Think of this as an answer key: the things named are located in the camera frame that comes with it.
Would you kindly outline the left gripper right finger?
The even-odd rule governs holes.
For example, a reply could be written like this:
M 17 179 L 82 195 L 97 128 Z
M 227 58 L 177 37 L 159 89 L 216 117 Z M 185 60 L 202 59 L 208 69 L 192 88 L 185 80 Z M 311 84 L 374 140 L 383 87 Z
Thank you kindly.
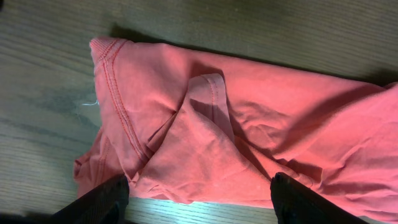
M 270 190 L 278 224 L 367 224 L 283 172 Z

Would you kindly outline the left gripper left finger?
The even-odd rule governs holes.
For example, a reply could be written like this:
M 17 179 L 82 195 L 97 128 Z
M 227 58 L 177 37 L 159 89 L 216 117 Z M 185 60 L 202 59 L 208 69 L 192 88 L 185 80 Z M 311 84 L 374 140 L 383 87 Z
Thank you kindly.
M 124 224 L 129 203 L 125 175 L 116 175 L 53 214 L 55 224 Z

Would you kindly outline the red printed t-shirt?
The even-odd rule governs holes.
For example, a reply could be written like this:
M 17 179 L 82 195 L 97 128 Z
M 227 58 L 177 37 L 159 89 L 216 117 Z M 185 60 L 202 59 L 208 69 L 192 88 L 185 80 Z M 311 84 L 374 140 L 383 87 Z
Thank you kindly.
M 90 43 L 102 125 L 79 195 L 125 174 L 133 197 L 272 206 L 283 172 L 357 216 L 397 222 L 397 85 L 167 44 Z

